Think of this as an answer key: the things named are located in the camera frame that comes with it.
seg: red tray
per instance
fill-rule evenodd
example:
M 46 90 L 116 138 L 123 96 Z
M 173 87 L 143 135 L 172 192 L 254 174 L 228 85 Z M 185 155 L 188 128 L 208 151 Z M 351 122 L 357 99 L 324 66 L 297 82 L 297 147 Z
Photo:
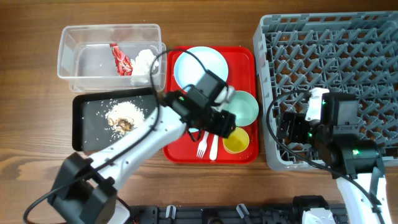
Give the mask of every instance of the red tray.
M 217 50 L 225 58 L 228 64 L 227 83 L 232 85 L 235 90 L 246 91 L 256 97 L 256 72 L 254 70 L 254 56 L 244 47 L 211 47 Z M 179 90 L 180 87 L 174 79 L 174 64 L 181 52 L 171 52 L 167 57 L 166 73 L 166 92 Z M 257 120 L 251 125 L 243 127 L 249 134 L 250 144 L 248 148 L 238 154 L 230 154 L 225 151 L 222 139 L 218 140 L 218 155 L 215 161 L 209 159 L 211 142 L 213 135 L 207 139 L 207 150 L 202 159 L 197 158 L 197 150 L 200 141 L 193 142 L 188 134 L 184 134 L 179 140 L 163 148 L 165 157 L 175 163 L 189 164 L 247 164 L 252 162 L 259 154 L 258 127 Z

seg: dish rack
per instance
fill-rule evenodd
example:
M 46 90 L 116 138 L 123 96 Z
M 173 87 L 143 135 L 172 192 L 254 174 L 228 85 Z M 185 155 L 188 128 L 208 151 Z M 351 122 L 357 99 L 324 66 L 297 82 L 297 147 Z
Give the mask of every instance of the dish rack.
M 385 165 L 398 166 L 397 22 L 397 11 L 263 16 L 253 44 L 264 114 L 275 97 L 291 90 L 352 93 L 359 99 L 360 138 L 375 140 L 386 150 Z M 306 113 L 307 108 L 302 93 L 281 98 L 271 113 L 273 131 L 279 113 Z M 279 149 L 267 129 L 264 143 L 271 169 L 314 169 Z M 309 144 L 287 147 L 324 164 Z

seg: wooden table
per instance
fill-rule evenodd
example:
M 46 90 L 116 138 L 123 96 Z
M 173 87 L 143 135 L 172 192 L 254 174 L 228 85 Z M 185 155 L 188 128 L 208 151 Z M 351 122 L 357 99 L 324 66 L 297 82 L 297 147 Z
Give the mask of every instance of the wooden table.
M 154 23 L 168 47 L 241 45 L 252 50 L 254 31 L 265 14 L 398 9 L 397 1 L 388 0 L 105 1 L 10 0 L 0 5 L 0 223 L 21 223 L 26 207 L 50 190 L 60 164 L 73 152 L 76 94 L 57 77 L 65 26 Z M 159 152 L 141 165 L 119 195 L 131 205 L 160 207 L 259 205 L 306 194 L 342 202 L 329 173 L 274 172 L 267 167 L 261 138 L 260 151 L 247 166 L 182 166 Z M 387 168 L 387 181 L 389 208 L 397 223 L 398 167 Z M 30 217 L 47 223 L 62 220 L 47 203 Z

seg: fork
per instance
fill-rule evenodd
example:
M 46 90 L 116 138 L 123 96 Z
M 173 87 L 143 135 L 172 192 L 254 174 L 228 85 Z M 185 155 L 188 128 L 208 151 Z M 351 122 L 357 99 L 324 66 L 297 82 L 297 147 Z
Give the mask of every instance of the fork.
M 197 158 L 203 158 L 207 149 L 207 137 L 209 136 L 209 132 L 205 131 L 205 135 L 203 139 L 199 142 Z

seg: plastic bin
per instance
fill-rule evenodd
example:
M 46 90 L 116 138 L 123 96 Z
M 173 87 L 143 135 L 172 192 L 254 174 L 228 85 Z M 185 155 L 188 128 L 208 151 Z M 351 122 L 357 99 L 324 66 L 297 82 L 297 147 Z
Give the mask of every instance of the plastic bin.
M 328 88 L 355 94 L 361 139 L 386 150 L 386 166 L 398 166 L 398 12 L 266 15 L 253 37 L 264 114 L 273 97 L 290 90 Z M 306 113 L 302 94 L 273 107 L 271 126 L 283 111 Z M 267 164 L 274 170 L 314 169 L 278 148 L 262 118 Z M 309 144 L 287 145 L 319 164 Z
M 119 24 L 68 26 L 62 31 L 58 51 L 58 76 L 68 80 L 75 92 L 93 92 L 144 88 L 150 86 L 149 76 L 119 76 L 110 43 L 118 43 L 131 59 L 144 49 L 159 54 L 162 43 L 157 24 Z M 164 89 L 166 56 L 159 59 L 154 70 L 156 88 Z

